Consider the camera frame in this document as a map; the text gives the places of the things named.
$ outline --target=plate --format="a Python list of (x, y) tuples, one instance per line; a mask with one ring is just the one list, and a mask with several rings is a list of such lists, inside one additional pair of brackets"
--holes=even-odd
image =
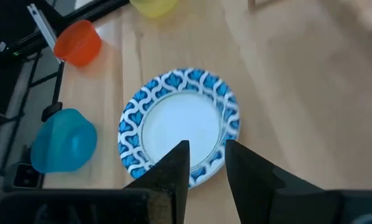
[(225, 142), (237, 139), (239, 107), (230, 87), (199, 68), (153, 78), (126, 105), (118, 128), (119, 156), (139, 178), (181, 140), (190, 144), (189, 187), (225, 163)]

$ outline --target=yellow plastic container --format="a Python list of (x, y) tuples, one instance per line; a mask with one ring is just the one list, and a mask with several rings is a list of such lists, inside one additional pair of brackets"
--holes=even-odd
[(178, 0), (130, 0), (142, 14), (155, 18), (171, 10)]

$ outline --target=blue bowl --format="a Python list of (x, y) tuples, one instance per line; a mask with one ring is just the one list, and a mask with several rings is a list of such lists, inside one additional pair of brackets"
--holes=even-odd
[(95, 127), (75, 109), (56, 112), (31, 146), (31, 164), (41, 173), (75, 171), (96, 148)]

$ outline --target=orange plastic cup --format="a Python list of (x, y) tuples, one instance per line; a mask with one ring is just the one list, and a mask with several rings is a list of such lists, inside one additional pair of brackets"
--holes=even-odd
[(53, 52), (56, 57), (81, 67), (90, 63), (99, 53), (101, 39), (88, 20), (67, 27), (57, 38)]

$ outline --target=wooden surface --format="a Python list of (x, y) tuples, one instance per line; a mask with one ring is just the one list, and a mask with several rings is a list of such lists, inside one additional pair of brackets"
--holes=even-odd
[[(372, 189), (372, 60), (318, 1), (253, 14), (247, 3), (179, 0), (158, 19), (128, 5), (96, 22), (100, 55), (83, 69), (66, 65), (60, 92), (97, 128), (96, 152), (76, 172), (46, 175), (45, 188), (132, 181), (116, 147), (124, 104), (160, 73), (201, 67), (232, 87), (242, 144), (319, 187)], [(224, 168), (188, 193), (185, 223), (201, 222), (239, 222)]]

